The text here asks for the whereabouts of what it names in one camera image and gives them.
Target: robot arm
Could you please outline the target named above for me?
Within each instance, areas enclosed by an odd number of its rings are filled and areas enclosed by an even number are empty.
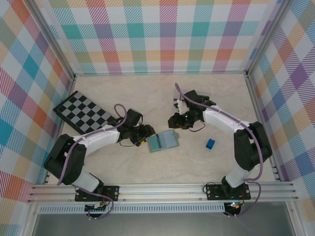
[[[226,116],[229,116],[228,113],[210,101],[209,97],[199,96],[195,90],[187,92],[185,97],[214,109],[192,104],[185,99],[184,104],[183,102],[178,104],[179,113],[175,113],[169,119],[168,124],[170,128],[189,129],[193,127],[196,121],[201,120],[202,122],[215,125],[223,132],[234,136],[234,157],[237,164],[222,179],[222,189],[225,196],[229,198],[235,192],[239,192],[238,187],[245,183],[245,179],[249,176],[251,170],[259,164],[257,147],[255,143],[251,142],[251,135],[244,129],[241,123],[248,127],[257,138],[263,161],[265,161],[271,156],[272,150],[263,125],[258,121],[250,124],[242,120],[235,121],[229,119]]]
[[[98,132],[94,131],[93,134],[89,133],[74,137],[70,137],[67,134],[61,135],[49,153],[44,163],[44,168],[60,179],[70,147],[82,138],[69,156],[62,183],[65,185],[72,184],[89,192],[102,194],[102,181],[90,173],[82,171],[85,157],[106,145],[115,144],[123,139],[130,139],[134,145],[140,146],[146,141],[147,137],[155,134],[154,129],[150,125],[142,124],[142,114],[133,109],[127,111],[126,121],[122,126],[106,131],[115,127],[121,119],[119,118],[112,124],[100,128]]]

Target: cable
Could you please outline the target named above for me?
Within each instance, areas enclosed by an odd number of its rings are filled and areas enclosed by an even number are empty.
[[[122,146],[122,147],[133,147],[133,146],[136,146],[136,144],[134,144],[134,145],[129,145],[129,146],[127,146],[127,145],[122,145],[121,142],[122,142],[122,141],[120,140],[120,141],[119,141],[119,145]]]
[[[200,121],[202,124],[203,124],[203,127],[202,128],[200,128],[200,129],[197,129],[197,130],[191,130],[191,129],[189,129],[191,132],[198,132],[198,131],[200,131],[200,130],[202,130],[204,127],[206,127],[206,124],[204,123],[204,122],[202,122],[202,121]]]
[[[257,147],[257,151],[258,151],[258,155],[259,155],[259,163],[260,163],[259,174],[257,175],[257,177],[255,177],[255,178],[247,178],[247,179],[244,180],[244,181],[247,181],[248,183],[255,183],[255,184],[257,184],[258,187],[259,187],[258,196],[257,196],[256,200],[254,201],[254,203],[252,204],[252,206],[249,208],[249,209],[251,209],[251,208],[258,202],[258,200],[259,200],[259,198],[260,198],[261,185],[260,185],[258,182],[255,182],[255,181],[258,180],[258,179],[261,177],[262,171],[263,171],[263,163],[264,163],[264,162],[263,162],[263,158],[262,158],[262,153],[261,153],[260,145],[259,145],[259,142],[258,142],[256,136],[253,134],[253,132],[252,132],[245,124],[243,124],[243,123],[240,122],[237,118],[231,116],[230,114],[228,114],[228,113],[226,113],[226,112],[224,112],[224,111],[218,110],[218,109],[216,109],[216,108],[214,108],[214,107],[211,107],[211,106],[208,106],[208,105],[199,103],[199,102],[195,102],[195,101],[191,100],[190,98],[186,97],[186,96],[182,93],[181,89],[179,88],[178,83],[175,83],[175,88],[176,88],[176,90],[179,92],[179,94],[180,94],[183,98],[185,98],[187,101],[189,101],[189,102],[191,102],[191,103],[193,103],[193,104],[195,104],[195,105],[198,105],[198,106],[201,106],[201,107],[205,107],[205,108],[208,108],[209,110],[212,110],[212,111],[215,111],[215,112],[218,112],[218,113],[223,114],[224,116],[228,117],[228,118],[231,119],[232,121],[235,121],[235,122],[239,123],[239,124],[240,124],[242,127],[244,127],[244,128],[247,130],[247,132],[251,135],[251,137],[252,137],[252,139],[254,140],[254,143],[255,143],[255,145],[256,145],[256,147]],[[239,216],[245,214],[246,212],[248,212],[249,209],[247,209],[245,212],[239,214]]]
[[[110,198],[109,193],[106,192],[105,194],[107,194],[107,196]],[[105,199],[103,198],[103,203],[105,203]],[[110,204],[110,201],[108,201],[108,204],[106,204],[106,206],[108,206]]]
[[[101,218],[104,218],[105,216],[107,216],[113,209],[114,209],[114,201],[110,198],[110,197],[107,197],[105,195],[101,195],[101,194],[97,194],[97,193],[92,193],[88,190],[85,190],[83,188],[79,188],[81,191],[87,193],[87,194],[90,194],[90,195],[94,195],[94,196],[97,196],[97,197],[101,197],[101,198],[104,198],[104,199],[107,199],[108,201],[110,201],[112,203],[112,206],[110,207],[109,211],[104,213],[103,215],[101,215],[100,217],[98,218],[94,218],[94,217],[91,217],[90,216],[90,212],[91,210],[88,211],[88,216],[90,219],[94,219],[94,220],[100,220]]]
[[[105,132],[105,131],[110,131],[110,130],[116,129],[116,128],[118,128],[118,127],[120,127],[120,126],[123,125],[123,123],[124,123],[124,122],[126,121],[126,119],[127,119],[127,110],[126,110],[126,108],[125,108],[122,104],[116,104],[116,105],[114,106],[114,110],[115,110],[115,112],[117,113],[118,116],[120,116],[120,115],[119,115],[119,113],[118,113],[117,110],[116,110],[116,107],[117,107],[117,106],[122,107],[122,109],[123,109],[124,112],[125,112],[125,116],[124,116],[123,121],[120,122],[118,125],[116,125],[116,126],[114,126],[114,127],[107,128],[107,129],[102,129],[102,128],[101,128],[101,129],[98,129],[98,130],[93,131],[93,132],[91,132],[91,133],[88,133],[88,134],[86,134],[85,136],[79,138],[77,141],[75,141],[74,144],[72,144],[72,146],[70,147],[70,149],[69,149],[69,151],[68,151],[68,154],[67,154],[67,157],[65,158],[64,165],[63,165],[63,171],[62,171],[62,173],[61,173],[61,175],[60,175],[60,178],[59,178],[59,181],[58,181],[58,183],[57,183],[57,186],[59,186],[59,185],[62,183],[64,174],[65,174],[65,171],[66,171],[66,169],[67,169],[67,165],[68,165],[68,161],[69,161],[70,155],[71,155],[71,153],[72,153],[74,147],[75,147],[79,142],[81,142],[84,138],[87,138],[87,137],[89,137],[89,136],[91,136],[91,135],[93,135],[93,134],[97,134],[97,133]]]
[[[212,111],[221,113],[221,114],[223,114],[224,116],[228,117],[229,119],[231,119],[231,120],[233,120],[233,121],[239,123],[242,127],[244,127],[244,128],[247,130],[247,132],[251,135],[251,137],[252,137],[252,139],[254,140],[255,145],[256,145],[256,147],[257,147],[257,151],[258,151],[258,155],[259,155],[260,169],[259,169],[259,174],[258,174],[258,176],[257,176],[256,178],[248,178],[248,179],[245,179],[245,181],[256,181],[256,180],[258,180],[258,179],[261,177],[261,175],[262,175],[263,163],[264,163],[264,162],[263,162],[263,158],[262,158],[262,153],[261,153],[261,149],[260,149],[259,142],[258,142],[257,138],[255,137],[255,135],[253,134],[253,132],[252,132],[245,124],[243,124],[243,123],[240,122],[237,118],[231,116],[230,114],[228,114],[228,113],[226,113],[226,112],[224,112],[224,111],[218,110],[218,109],[216,109],[216,108],[214,108],[214,107],[211,107],[211,106],[208,106],[208,105],[199,103],[199,102],[195,102],[195,101],[191,100],[190,98],[186,97],[186,96],[182,93],[181,89],[179,88],[178,83],[175,83],[175,88],[176,88],[176,90],[179,92],[179,94],[180,94],[183,98],[185,98],[187,101],[189,101],[189,102],[191,102],[191,103],[193,103],[193,104],[195,104],[195,105],[198,105],[198,106],[201,106],[201,107],[205,107],[205,108],[208,108],[208,109],[210,109],[210,110],[212,110]]]
[[[207,194],[206,192],[205,192],[205,186],[207,186],[209,183],[206,183],[203,187],[202,187],[202,192],[204,192],[205,194]]]
[[[260,183],[255,182],[255,181],[248,181],[248,183],[255,183],[255,184],[258,185],[258,188],[259,188],[258,195],[257,195],[257,198],[255,199],[255,201],[252,203],[252,205],[251,205],[247,210],[245,210],[244,212],[238,214],[238,215],[237,215],[238,217],[239,217],[239,216],[242,216],[242,215],[245,215],[245,214],[247,214],[250,210],[252,210],[253,207],[254,207],[254,205],[258,202],[258,200],[259,200],[259,198],[260,198],[260,195],[261,195],[261,185],[260,185]]]

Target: blue cube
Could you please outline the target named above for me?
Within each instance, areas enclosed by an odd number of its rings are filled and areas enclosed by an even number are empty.
[[[214,144],[215,144],[215,141],[212,140],[212,139],[209,139],[209,141],[208,141],[206,147],[207,147],[208,149],[212,149]]]

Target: plaid wallpaper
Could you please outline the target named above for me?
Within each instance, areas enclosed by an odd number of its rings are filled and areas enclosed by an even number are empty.
[[[0,236],[18,235],[70,79],[22,0],[0,0]]]
[[[258,40],[257,40],[257,42],[255,44],[255,47],[254,47],[254,49],[252,51],[252,54],[251,54],[249,60],[247,61],[247,64],[246,64],[246,67],[245,67],[244,70],[248,70],[249,66],[251,65],[252,60],[253,60],[254,56],[256,55],[256,52],[257,52],[258,48],[260,47],[261,43],[263,42],[263,40],[265,38],[265,35],[267,33],[267,30],[271,26],[271,23],[272,23],[274,17],[276,16],[276,14],[277,14],[277,12],[278,12],[282,2],[283,2],[283,0],[277,0],[277,3],[274,6],[274,8],[273,8],[273,10],[272,10],[268,20],[267,20],[267,23],[266,23],[264,29],[262,30],[262,32],[261,32],[261,34],[260,34],[260,36],[259,36],[259,38],[258,38]]]
[[[315,234],[315,1],[296,0],[252,82],[285,180]]]
[[[243,71],[280,0],[37,4],[73,70],[95,74]]]

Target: black and white checkerboard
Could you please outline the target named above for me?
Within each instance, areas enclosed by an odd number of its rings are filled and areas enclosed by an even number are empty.
[[[53,111],[79,134],[98,130],[108,122],[115,120],[110,114],[78,91],[71,94]]]

